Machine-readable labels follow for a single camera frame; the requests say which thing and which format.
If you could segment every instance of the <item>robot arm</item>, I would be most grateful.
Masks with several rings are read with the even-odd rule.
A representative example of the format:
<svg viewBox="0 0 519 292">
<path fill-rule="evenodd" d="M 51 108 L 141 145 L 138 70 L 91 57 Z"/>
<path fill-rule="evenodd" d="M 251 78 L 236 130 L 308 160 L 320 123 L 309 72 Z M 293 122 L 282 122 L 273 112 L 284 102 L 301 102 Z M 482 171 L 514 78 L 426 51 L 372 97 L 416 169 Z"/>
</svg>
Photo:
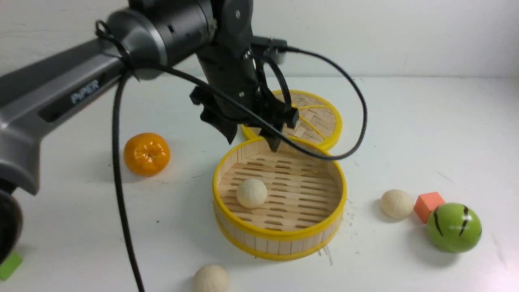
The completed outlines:
<svg viewBox="0 0 519 292">
<path fill-rule="evenodd" d="M 0 263 L 21 230 L 12 192 L 20 187 L 35 195 L 39 189 L 40 142 L 117 84 L 128 59 L 172 67 L 196 54 L 210 85 L 279 129 L 283 123 L 295 126 L 297 109 L 287 113 L 281 101 L 265 97 L 263 65 L 251 58 L 269 54 L 280 61 L 272 44 L 286 42 L 253 36 L 252 8 L 252 0 L 129 0 L 128 8 L 106 21 L 125 54 L 116 43 L 96 38 L 0 77 Z M 137 71 L 140 79 L 158 75 Z M 229 142 L 238 124 L 254 126 L 201 88 L 190 97 L 204 105 L 200 118 Z M 279 141 L 266 138 L 275 150 Z"/>
</svg>

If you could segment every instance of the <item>black cable tie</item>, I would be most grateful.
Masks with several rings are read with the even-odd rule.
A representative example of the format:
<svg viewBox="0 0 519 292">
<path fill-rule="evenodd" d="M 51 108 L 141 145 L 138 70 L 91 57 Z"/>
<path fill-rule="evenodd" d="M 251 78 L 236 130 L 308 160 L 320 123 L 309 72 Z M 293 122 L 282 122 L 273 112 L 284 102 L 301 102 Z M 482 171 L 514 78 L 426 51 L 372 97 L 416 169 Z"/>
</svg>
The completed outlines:
<svg viewBox="0 0 519 292">
<path fill-rule="evenodd" d="M 119 54 L 121 55 L 120 60 L 124 63 L 127 70 L 129 70 L 132 73 L 132 75 L 135 77 L 135 79 L 137 79 L 137 81 L 140 82 L 139 77 L 137 77 L 137 74 L 135 73 L 135 64 L 133 62 L 133 59 L 131 58 L 130 52 L 128 52 L 128 50 L 126 50 L 126 48 L 121 43 L 121 41 L 118 40 L 112 34 L 112 30 L 110 30 L 110 27 L 108 26 L 108 24 L 106 24 L 102 20 L 97 20 L 95 22 L 95 35 L 98 38 L 109 41 L 115 45 L 115 47 L 119 51 Z"/>
</svg>

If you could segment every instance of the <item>bamboo steamer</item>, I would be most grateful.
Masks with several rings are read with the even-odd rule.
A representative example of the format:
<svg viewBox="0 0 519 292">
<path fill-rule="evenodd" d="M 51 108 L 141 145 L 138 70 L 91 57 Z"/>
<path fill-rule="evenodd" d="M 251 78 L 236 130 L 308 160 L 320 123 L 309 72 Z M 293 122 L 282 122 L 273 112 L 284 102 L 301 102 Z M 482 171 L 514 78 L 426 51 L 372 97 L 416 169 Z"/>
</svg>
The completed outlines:
<svg viewBox="0 0 519 292">
<path fill-rule="evenodd" d="M 327 154 L 315 144 L 293 138 Z M 262 180 L 265 204 L 242 207 L 236 189 L 248 178 Z M 236 247 L 269 260 L 294 260 L 323 248 L 333 238 L 346 203 L 346 181 L 335 161 L 299 153 L 281 142 L 271 152 L 256 138 L 237 146 L 219 163 L 213 178 L 214 212 L 222 233 Z"/>
</svg>

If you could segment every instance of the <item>white wall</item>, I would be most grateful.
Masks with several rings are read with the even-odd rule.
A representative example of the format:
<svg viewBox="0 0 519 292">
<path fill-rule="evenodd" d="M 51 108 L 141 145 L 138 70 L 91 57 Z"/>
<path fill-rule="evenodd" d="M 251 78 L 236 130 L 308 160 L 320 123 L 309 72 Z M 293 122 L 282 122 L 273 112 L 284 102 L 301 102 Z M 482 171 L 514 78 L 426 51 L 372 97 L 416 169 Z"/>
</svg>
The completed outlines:
<svg viewBox="0 0 519 292">
<path fill-rule="evenodd" d="M 0 0 L 0 74 L 92 38 L 94 20 L 125 5 Z M 519 76 L 519 0 L 255 0 L 253 25 L 356 76 Z M 201 73 L 193 58 L 180 68 Z M 335 74 L 299 56 L 282 70 Z"/>
</svg>

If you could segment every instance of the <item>green block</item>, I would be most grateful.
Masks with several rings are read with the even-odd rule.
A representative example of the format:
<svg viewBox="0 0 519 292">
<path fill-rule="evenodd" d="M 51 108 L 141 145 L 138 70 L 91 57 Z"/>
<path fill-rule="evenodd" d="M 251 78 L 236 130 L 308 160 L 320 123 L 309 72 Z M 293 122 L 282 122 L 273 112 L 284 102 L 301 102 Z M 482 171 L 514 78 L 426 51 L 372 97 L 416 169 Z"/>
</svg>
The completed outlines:
<svg viewBox="0 0 519 292">
<path fill-rule="evenodd" d="M 0 266 L 0 280 L 7 280 L 15 272 L 16 268 L 22 263 L 22 258 L 14 251 Z"/>
</svg>

